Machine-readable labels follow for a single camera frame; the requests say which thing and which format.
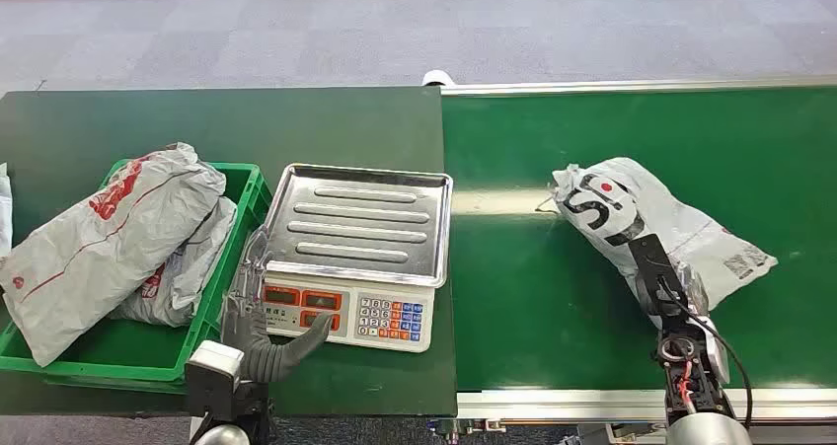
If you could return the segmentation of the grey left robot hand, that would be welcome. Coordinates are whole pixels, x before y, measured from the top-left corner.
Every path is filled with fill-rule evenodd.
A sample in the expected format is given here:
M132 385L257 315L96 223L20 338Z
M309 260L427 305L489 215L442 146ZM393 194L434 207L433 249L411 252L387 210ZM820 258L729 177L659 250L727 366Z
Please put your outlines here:
M278 382L287 377L325 342L334 317L320 314L306 333L286 344L273 343L267 334L262 300L266 265L271 259L268 229L262 225L244 246L222 319L221 341L244 353L242 377L260 383Z

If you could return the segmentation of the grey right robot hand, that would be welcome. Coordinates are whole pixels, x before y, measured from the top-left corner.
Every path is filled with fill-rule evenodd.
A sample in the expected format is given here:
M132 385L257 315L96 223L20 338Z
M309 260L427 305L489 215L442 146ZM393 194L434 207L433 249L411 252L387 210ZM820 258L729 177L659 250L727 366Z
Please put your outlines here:
M637 266L634 282L644 312L661 331L691 316L709 315L709 298L700 274L685 261L672 260L655 234L628 243Z

